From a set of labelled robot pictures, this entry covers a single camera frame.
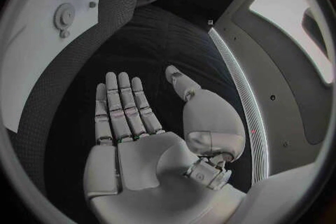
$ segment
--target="led light strip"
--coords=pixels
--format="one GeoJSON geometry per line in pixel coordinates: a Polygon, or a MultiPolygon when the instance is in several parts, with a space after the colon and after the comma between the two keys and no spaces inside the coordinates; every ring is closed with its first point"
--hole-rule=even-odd
{"type": "Polygon", "coordinates": [[[269,175],[267,137],[262,114],[250,83],[227,44],[214,28],[210,29],[209,35],[230,71],[244,108],[251,144],[252,184],[255,184],[269,175]]]}

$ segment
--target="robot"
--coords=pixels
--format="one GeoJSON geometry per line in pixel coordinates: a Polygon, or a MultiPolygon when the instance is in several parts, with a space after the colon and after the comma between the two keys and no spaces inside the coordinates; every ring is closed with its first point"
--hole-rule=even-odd
{"type": "Polygon", "coordinates": [[[244,197],[225,169],[245,148],[238,113],[176,67],[165,75],[186,102],[184,139],[163,130],[140,78],[109,72],[97,86],[84,189],[102,223],[222,223],[244,197]]]}

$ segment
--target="black mat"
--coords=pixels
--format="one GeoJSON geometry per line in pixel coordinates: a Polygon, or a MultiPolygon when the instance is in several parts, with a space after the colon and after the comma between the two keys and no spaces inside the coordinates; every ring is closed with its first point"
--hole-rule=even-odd
{"type": "MultiPolygon", "coordinates": [[[[166,81],[173,64],[203,88],[232,104],[244,119],[228,70],[208,34],[158,7],[136,10],[132,21],[110,38],[85,64],[59,106],[50,130],[45,158],[48,198],[79,223],[94,223],[82,189],[83,170],[95,144],[95,90],[108,71],[141,78],[147,98],[165,130],[183,136],[180,100],[166,81]]],[[[247,192],[251,182],[248,136],[245,152],[230,167],[230,183],[247,192]]]]}

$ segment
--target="black floor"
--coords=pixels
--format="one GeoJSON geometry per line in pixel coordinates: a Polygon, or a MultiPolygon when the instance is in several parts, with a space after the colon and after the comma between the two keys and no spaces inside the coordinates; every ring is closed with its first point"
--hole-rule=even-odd
{"type": "MultiPolygon", "coordinates": [[[[45,156],[48,198],[78,223],[95,223],[82,189],[83,170],[95,144],[95,90],[108,71],[141,78],[147,98],[167,131],[183,136],[180,100],[166,81],[169,65],[231,103],[244,118],[234,83],[208,34],[155,6],[136,10],[132,21],[112,36],[86,63],[59,106],[45,156]]],[[[249,139],[245,152],[231,164],[231,184],[247,192],[251,181],[249,139]]]]}

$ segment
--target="robotic hand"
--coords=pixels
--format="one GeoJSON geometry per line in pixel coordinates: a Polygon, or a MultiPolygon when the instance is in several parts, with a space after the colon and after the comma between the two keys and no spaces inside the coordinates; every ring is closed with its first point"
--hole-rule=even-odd
{"type": "Polygon", "coordinates": [[[125,72],[118,78],[110,72],[97,86],[96,146],[86,162],[84,191],[104,223],[189,223],[212,203],[221,204],[216,216],[222,223],[244,195],[227,184],[231,171],[224,167],[245,147],[237,112],[174,66],[165,75],[186,101],[184,140],[163,130],[139,78],[130,82],[125,72]],[[181,213],[181,207],[188,210],[181,213]],[[172,208],[178,210],[174,221],[172,208]]]}

